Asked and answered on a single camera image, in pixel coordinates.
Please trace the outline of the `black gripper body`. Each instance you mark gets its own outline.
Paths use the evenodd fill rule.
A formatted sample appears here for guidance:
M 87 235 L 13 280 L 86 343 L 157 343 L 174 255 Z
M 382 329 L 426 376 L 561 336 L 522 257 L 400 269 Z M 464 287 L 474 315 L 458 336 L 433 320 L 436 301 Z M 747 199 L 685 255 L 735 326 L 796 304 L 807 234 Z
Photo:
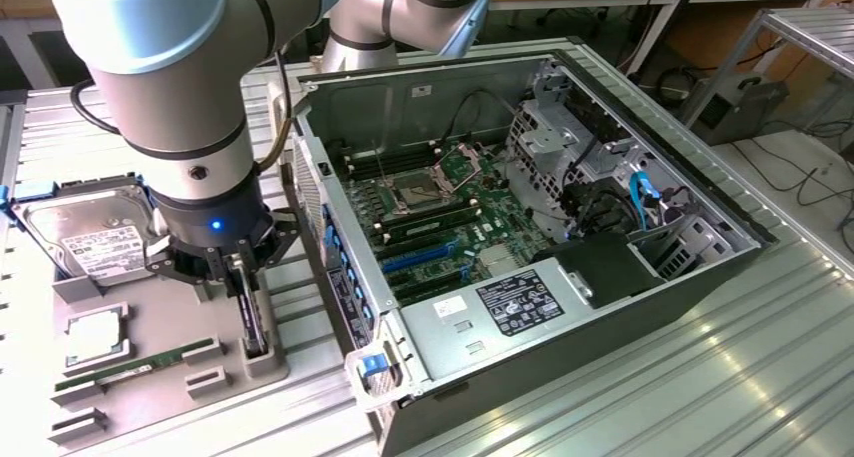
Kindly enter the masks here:
M 174 199 L 154 189 L 150 193 L 170 234 L 203 250 L 234 253 L 241 240 L 257 244 L 273 226 L 257 174 L 249 174 L 222 195 L 201 200 Z

